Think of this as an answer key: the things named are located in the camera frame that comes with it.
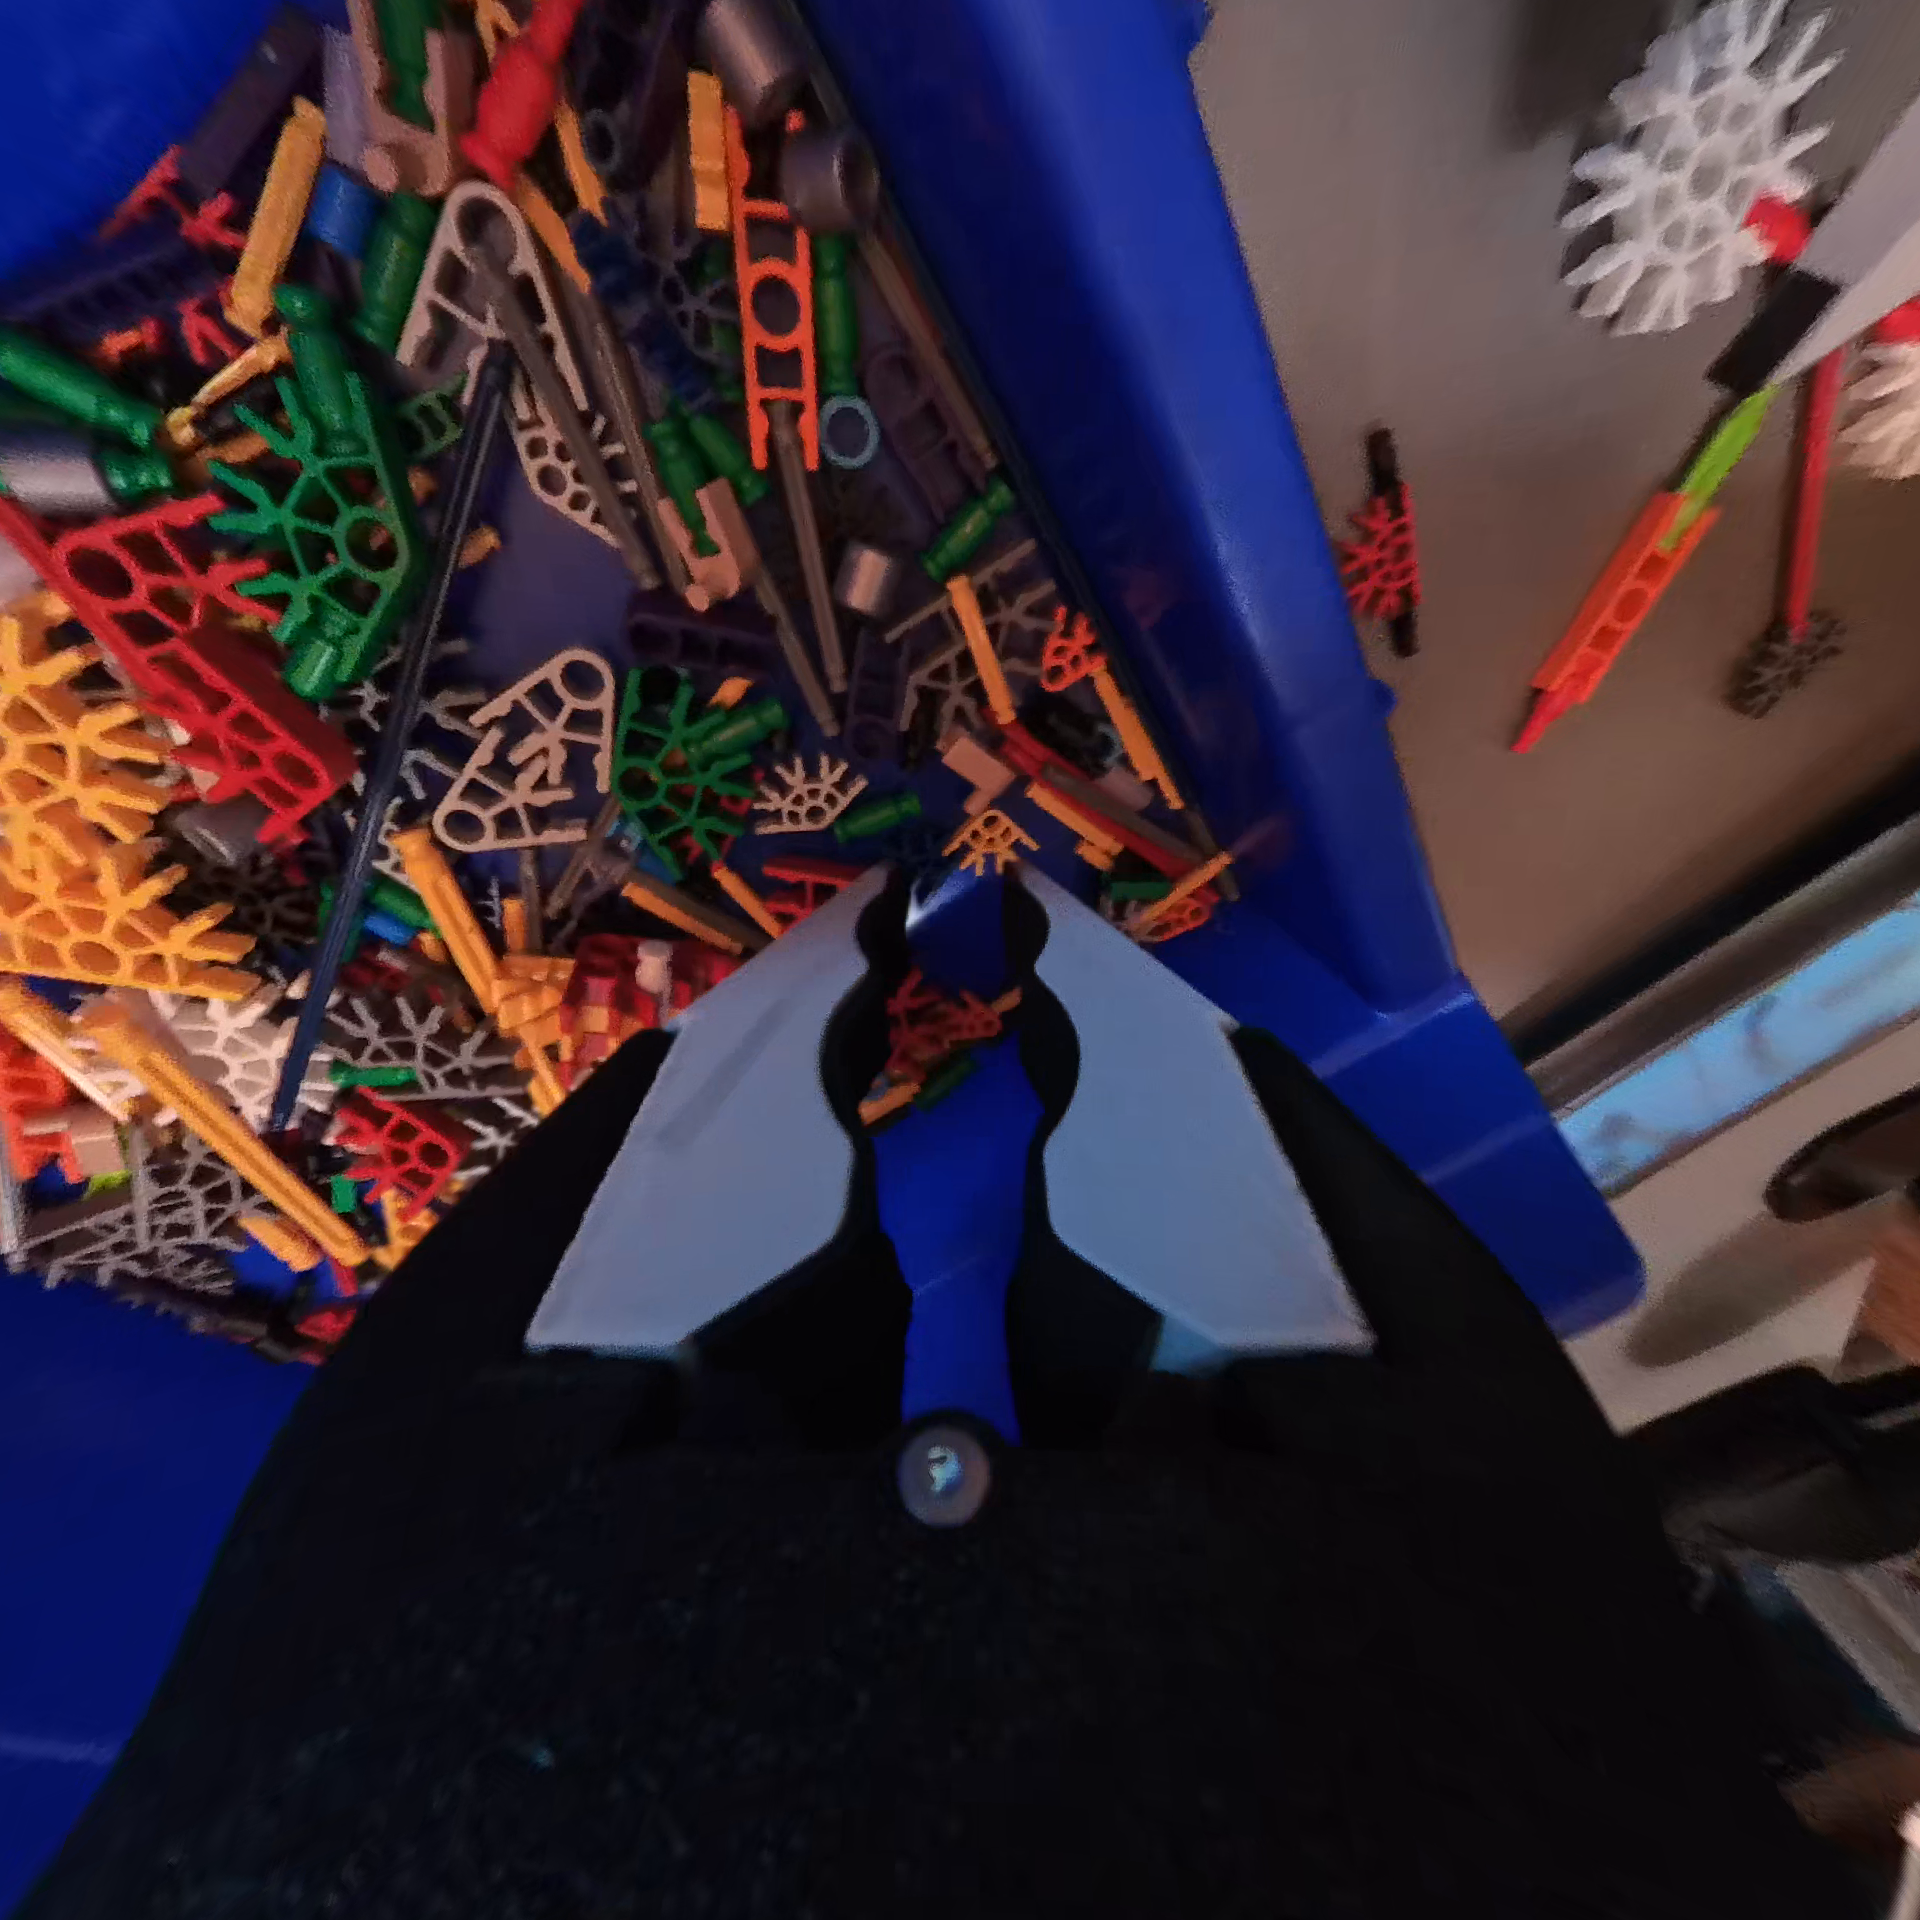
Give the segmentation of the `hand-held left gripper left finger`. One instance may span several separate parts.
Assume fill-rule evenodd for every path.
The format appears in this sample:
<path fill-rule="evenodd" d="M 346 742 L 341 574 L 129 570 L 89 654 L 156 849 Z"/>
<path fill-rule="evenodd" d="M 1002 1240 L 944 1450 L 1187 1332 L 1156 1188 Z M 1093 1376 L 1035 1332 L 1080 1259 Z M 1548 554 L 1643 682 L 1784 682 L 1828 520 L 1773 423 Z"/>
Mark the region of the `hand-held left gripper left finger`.
<path fill-rule="evenodd" d="M 529 1356 L 685 1363 L 778 1419 L 904 1419 L 915 1287 L 860 1135 L 915 973 L 904 910 L 904 872 L 860 872 L 671 1026 L 529 1311 Z"/>

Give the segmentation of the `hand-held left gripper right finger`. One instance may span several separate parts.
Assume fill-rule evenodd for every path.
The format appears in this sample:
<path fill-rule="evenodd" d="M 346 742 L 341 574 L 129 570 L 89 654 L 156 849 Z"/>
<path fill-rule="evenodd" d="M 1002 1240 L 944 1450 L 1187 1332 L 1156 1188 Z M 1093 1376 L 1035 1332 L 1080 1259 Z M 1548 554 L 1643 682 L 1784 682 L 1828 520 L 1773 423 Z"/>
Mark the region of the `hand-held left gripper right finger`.
<path fill-rule="evenodd" d="M 1376 1325 L 1233 1057 L 1233 1018 L 1080 894 L 1002 894 L 1035 1093 L 1002 1291 L 1019 1437 L 1099 1437 L 1168 1363 L 1365 1356 Z"/>

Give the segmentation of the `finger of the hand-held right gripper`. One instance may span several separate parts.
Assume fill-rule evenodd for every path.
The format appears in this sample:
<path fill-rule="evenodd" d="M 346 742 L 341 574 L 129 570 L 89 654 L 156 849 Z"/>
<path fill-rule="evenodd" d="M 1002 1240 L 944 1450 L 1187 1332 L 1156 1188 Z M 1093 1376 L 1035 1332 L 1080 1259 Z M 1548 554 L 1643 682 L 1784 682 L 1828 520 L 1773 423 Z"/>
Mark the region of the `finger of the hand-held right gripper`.
<path fill-rule="evenodd" d="M 1888 126 L 1758 313 L 1717 348 L 1717 394 L 1796 384 L 1920 294 L 1920 126 Z"/>

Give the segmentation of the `toy rod and connector assembly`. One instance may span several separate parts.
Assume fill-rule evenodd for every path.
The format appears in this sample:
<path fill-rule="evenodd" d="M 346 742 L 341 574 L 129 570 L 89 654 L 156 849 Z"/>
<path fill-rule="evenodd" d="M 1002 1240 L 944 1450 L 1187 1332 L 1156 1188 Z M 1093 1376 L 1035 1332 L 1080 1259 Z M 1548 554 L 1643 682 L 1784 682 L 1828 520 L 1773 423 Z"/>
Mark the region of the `toy rod and connector assembly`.
<path fill-rule="evenodd" d="M 1824 14 L 1792 26 L 1784 0 L 1710 0 L 1678 14 L 1608 92 L 1608 135 L 1570 166 L 1579 200 L 1562 215 L 1562 232 L 1594 232 L 1562 279 L 1579 313 L 1603 313 L 1608 337 L 1678 337 L 1729 294 L 1764 300 L 1818 216 L 1843 191 L 1818 185 L 1818 144 L 1828 126 L 1805 125 L 1805 100 L 1828 68 Z M 1839 614 L 1818 612 L 1824 495 L 1839 466 L 1863 476 L 1920 476 L 1920 300 L 1888 312 L 1796 384 L 1717 394 L 1710 430 L 1678 476 L 1643 495 L 1562 646 L 1541 658 L 1517 754 L 1603 690 L 1717 531 L 1717 495 L 1758 445 L 1773 400 L 1796 400 L 1784 585 L 1764 636 L 1728 682 L 1728 708 L 1764 714 L 1839 658 Z"/>

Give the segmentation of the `red connector with black rod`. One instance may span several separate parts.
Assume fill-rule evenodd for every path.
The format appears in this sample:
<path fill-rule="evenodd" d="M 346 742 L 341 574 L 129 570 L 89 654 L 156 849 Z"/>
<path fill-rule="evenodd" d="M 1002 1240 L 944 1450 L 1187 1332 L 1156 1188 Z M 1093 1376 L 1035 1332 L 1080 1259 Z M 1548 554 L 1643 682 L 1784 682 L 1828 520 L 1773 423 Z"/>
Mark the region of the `red connector with black rod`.
<path fill-rule="evenodd" d="M 1419 554 L 1419 495 L 1404 495 L 1393 423 L 1365 430 L 1365 500 L 1352 512 L 1352 539 L 1331 542 L 1331 574 L 1342 574 L 1352 614 L 1385 629 L 1393 658 L 1419 658 L 1424 554 Z"/>

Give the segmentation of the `blue plastic bin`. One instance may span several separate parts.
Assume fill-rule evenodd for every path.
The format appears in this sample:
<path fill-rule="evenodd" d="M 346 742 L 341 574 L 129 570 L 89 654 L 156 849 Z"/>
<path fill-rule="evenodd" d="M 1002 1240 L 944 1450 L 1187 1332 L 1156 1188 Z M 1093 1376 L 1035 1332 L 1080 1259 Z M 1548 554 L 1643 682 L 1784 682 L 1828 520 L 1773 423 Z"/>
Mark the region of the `blue plastic bin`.
<path fill-rule="evenodd" d="M 1471 1002 L 1385 682 L 1331 585 L 1211 135 L 1198 0 L 816 0 L 1019 495 L 1080 585 L 1233 900 L 1168 942 L 1230 1018 L 1311 1057 L 1519 1274 L 1553 1332 L 1643 1291 L 1608 1205 Z M 129 1743 L 231 1515 L 320 1363 L 99 1287 L 0 1274 L 0 1907 Z"/>

